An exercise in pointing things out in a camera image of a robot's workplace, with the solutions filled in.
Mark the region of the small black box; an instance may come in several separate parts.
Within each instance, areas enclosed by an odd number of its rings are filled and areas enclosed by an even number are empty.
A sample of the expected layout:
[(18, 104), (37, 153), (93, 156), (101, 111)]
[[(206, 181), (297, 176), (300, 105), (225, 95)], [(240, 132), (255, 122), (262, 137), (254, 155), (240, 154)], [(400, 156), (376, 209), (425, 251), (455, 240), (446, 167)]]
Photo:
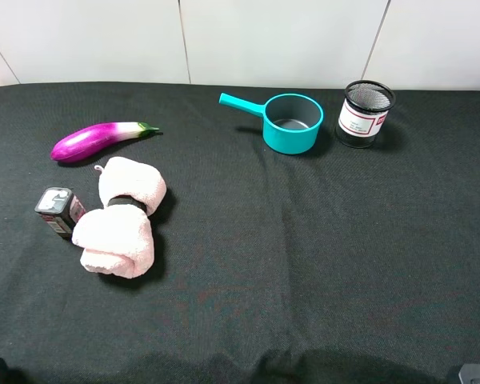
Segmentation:
[(72, 190), (63, 187), (47, 188), (34, 211), (61, 238), (71, 240), (74, 228), (86, 210)]

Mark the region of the black mesh pen cup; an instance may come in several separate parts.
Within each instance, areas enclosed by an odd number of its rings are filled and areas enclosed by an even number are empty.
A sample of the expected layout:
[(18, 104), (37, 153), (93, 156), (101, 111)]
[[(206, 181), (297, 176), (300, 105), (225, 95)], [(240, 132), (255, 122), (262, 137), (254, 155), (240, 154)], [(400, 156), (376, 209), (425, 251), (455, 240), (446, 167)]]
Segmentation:
[(396, 96), (388, 86), (371, 80), (350, 83), (344, 95), (335, 134), (345, 146), (369, 148), (394, 107)]

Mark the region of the black tablecloth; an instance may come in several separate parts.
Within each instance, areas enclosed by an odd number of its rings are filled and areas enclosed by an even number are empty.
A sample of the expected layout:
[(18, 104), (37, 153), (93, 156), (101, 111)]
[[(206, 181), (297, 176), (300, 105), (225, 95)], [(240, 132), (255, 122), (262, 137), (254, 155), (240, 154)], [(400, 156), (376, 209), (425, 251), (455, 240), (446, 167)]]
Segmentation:
[[(7, 383), (446, 383), (480, 364), (480, 92), (400, 91), (376, 143), (285, 156), (221, 89), (0, 87), (0, 358)], [(74, 163), (99, 123), (160, 132)], [(50, 186), (100, 207), (113, 156), (158, 168), (156, 261), (92, 274), (34, 208)]]

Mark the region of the pink towel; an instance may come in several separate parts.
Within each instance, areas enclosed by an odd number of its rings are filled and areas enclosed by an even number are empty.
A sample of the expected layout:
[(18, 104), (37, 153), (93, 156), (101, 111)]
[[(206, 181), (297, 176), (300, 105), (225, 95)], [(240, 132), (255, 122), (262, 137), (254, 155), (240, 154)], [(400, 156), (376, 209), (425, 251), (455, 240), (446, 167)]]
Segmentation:
[(103, 208), (79, 219), (72, 243), (82, 248), (87, 271), (137, 278), (154, 264), (150, 216), (166, 195), (165, 180), (153, 166), (123, 157), (95, 169)]

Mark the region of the purple toy eggplant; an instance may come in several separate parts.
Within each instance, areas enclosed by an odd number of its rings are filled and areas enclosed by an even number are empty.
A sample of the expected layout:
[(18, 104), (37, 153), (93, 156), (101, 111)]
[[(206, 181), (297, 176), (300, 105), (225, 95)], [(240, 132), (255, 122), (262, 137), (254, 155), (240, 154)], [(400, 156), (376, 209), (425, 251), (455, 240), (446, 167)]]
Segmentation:
[(50, 158), (63, 163), (80, 162), (117, 143), (159, 132), (158, 127), (145, 122), (99, 123), (80, 129), (57, 142)]

